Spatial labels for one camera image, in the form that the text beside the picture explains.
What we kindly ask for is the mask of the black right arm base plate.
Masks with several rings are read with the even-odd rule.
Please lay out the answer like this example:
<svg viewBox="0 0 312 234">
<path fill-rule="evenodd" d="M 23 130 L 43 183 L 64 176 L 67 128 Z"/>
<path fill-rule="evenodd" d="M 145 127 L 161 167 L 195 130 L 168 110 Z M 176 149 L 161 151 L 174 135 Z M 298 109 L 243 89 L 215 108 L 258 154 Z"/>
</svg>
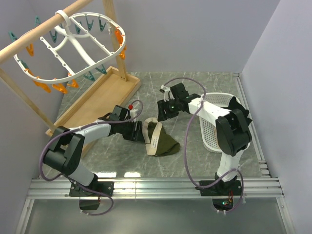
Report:
<svg viewBox="0 0 312 234">
<path fill-rule="evenodd" d="M 196 189 L 200 191 L 201 196 L 229 196 L 241 195 L 242 193 L 242 185 L 240 180 L 231 180 L 229 182 L 223 182 L 221 180 L 210 188 Z"/>
</svg>

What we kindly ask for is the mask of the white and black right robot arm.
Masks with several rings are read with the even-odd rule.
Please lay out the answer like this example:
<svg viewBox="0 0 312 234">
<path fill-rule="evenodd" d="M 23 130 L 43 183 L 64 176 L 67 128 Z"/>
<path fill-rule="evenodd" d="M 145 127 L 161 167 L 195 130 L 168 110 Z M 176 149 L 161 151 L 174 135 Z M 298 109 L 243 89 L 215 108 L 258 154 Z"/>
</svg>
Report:
<svg viewBox="0 0 312 234">
<path fill-rule="evenodd" d="M 216 139 L 222 155 L 213 184 L 219 194 L 227 194 L 237 178 L 240 158 L 252 140 L 249 111 L 237 102 L 236 97 L 230 100 L 226 108 L 216 106 L 206 101 L 204 96 L 190 95 L 182 83 L 172 87 L 162 85 L 160 91 L 164 98 L 157 102 L 158 121 L 166 121 L 178 116 L 179 112 L 186 112 L 216 128 Z"/>
</svg>

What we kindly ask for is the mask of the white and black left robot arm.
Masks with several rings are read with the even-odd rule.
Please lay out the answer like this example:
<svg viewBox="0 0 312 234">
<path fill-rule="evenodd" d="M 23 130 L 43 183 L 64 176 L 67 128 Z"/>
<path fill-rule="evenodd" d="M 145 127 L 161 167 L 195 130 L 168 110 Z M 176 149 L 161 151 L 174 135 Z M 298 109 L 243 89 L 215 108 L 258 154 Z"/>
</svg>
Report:
<svg viewBox="0 0 312 234">
<path fill-rule="evenodd" d="M 117 105 L 112 112 L 92 123 L 76 128 L 56 128 L 40 155 L 41 177 L 49 181 L 42 168 L 48 165 L 57 170 L 60 176 L 67 177 L 74 188 L 80 188 L 87 196 L 111 195 L 113 186 L 100 183 L 98 176 L 82 165 L 82 150 L 89 143 L 115 134 L 121 134 L 124 140 L 144 142 L 142 122 L 137 120 L 142 110 L 134 109 L 132 105 L 128 108 Z"/>
</svg>

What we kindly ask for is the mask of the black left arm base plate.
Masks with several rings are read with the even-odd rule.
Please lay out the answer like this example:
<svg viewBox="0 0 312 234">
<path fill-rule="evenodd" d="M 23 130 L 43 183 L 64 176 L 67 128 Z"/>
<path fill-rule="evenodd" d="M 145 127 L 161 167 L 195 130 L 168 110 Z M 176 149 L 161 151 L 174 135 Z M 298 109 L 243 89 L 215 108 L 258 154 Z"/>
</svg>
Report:
<svg viewBox="0 0 312 234">
<path fill-rule="evenodd" d="M 88 196 L 112 196 L 114 190 L 114 182 L 97 181 L 89 186 L 83 186 L 77 182 L 73 182 L 70 187 L 70 197 L 88 197 Z"/>
</svg>

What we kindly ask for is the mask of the olive green underwear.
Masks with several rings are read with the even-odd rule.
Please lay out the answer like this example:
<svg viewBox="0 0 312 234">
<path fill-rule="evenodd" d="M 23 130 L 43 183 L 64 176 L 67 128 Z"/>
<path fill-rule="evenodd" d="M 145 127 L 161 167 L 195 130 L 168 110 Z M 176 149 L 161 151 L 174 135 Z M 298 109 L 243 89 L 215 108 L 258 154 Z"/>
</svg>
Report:
<svg viewBox="0 0 312 234">
<path fill-rule="evenodd" d="M 166 133 L 163 124 L 155 117 L 144 121 L 142 133 L 149 156 L 169 156 L 180 151 L 180 143 Z"/>
</svg>

